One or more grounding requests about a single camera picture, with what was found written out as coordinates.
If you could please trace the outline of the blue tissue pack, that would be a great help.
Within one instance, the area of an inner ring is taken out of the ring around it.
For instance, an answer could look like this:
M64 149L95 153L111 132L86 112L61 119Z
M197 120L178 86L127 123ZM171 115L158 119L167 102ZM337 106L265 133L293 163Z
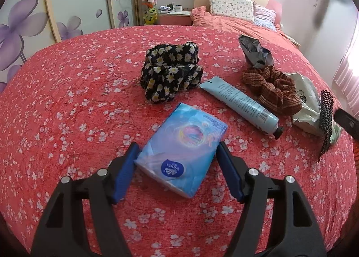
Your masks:
M193 198L228 125L180 103L152 135L135 164L171 191Z

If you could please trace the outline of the pink window curtain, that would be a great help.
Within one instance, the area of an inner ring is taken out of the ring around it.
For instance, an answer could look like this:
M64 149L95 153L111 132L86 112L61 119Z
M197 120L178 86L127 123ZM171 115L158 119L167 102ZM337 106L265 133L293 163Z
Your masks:
M333 80L345 96L353 113L358 112L358 27Z

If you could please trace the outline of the brown plaid scrunchie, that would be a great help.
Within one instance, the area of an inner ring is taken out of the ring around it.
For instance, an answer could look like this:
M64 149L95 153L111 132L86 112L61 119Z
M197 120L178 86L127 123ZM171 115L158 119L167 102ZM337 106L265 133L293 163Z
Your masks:
M258 102L274 114L292 116L302 109L295 81L274 66L246 69L242 81Z

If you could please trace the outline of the light blue cream tube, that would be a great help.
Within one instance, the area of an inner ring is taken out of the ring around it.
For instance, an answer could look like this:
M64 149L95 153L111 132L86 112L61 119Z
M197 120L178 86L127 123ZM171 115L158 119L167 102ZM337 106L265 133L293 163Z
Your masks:
M284 128L279 126L277 116L220 77L213 77L200 84L200 87L230 107L257 129L273 135L276 140L283 134Z

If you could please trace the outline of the grey foil snack wrapper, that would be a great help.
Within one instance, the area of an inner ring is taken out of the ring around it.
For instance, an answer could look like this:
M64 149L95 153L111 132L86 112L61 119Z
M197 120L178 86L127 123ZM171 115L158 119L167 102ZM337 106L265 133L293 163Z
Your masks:
M266 66L274 65L271 51L262 47L258 39L240 35L239 43L247 62L251 64L253 68L262 69Z

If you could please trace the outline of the red floral bedspread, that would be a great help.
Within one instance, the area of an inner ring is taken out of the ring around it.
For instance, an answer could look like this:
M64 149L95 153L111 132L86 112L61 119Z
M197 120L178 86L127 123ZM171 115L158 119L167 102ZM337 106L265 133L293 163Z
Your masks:
M242 84L247 68L239 34L202 27L144 26L82 35L33 55L1 93L1 214L31 249L41 214L61 176L92 175L131 142L142 147L180 103L228 124L223 140L266 176L293 175L308 197L328 250L339 238L357 196L352 138L317 162L320 138L280 117L271 139L200 88L172 101L145 99L140 73L157 44L199 46L202 80ZM223 256L242 212L216 161L192 199L168 191L138 171L115 214L134 256Z

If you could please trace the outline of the pink striped pillow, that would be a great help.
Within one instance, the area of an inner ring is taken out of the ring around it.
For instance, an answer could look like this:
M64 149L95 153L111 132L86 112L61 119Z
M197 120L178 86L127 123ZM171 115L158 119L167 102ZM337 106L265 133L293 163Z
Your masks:
M276 12L254 3L254 24L276 31Z

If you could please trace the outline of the white floral pillow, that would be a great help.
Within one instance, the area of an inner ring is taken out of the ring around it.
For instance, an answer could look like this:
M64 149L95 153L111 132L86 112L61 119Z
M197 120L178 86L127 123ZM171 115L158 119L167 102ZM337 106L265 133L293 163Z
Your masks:
M209 7L212 15L254 22L254 3L252 0L209 0Z

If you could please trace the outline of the salmon pink duvet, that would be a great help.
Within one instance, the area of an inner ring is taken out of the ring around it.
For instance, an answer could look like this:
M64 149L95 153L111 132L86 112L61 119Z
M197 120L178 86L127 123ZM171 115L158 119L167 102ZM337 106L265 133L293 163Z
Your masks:
M275 26L273 30L239 18L212 15L207 11L206 6L192 9L190 18L193 26L244 34L269 41L283 48L289 45L293 45L296 49L300 48L300 44L292 37L284 34L279 26Z

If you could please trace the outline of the black daisy scrunchie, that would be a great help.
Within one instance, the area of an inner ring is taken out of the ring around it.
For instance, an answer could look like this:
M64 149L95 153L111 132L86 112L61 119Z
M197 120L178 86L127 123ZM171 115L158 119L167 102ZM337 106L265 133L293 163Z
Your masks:
M168 102L177 93L196 88L203 76L199 60L199 47L191 41L158 44L146 50L140 78L145 98L153 103Z

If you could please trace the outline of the pink bedside table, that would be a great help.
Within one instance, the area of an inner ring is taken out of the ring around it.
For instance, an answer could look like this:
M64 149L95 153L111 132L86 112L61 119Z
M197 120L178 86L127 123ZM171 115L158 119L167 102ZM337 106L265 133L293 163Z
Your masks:
M157 24L191 26L192 19L189 11L160 13Z

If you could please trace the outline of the white mug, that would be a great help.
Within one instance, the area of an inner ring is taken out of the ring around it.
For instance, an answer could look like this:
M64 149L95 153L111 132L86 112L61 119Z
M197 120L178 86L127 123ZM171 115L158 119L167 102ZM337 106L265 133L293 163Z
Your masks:
M175 12L181 12L183 10L182 5L175 5Z

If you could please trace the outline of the floral sliding wardrobe door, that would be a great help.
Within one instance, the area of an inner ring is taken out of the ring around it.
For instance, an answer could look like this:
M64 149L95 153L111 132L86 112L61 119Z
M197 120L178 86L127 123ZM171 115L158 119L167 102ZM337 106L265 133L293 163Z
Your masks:
M137 25L136 0L1 0L1 89L39 50Z

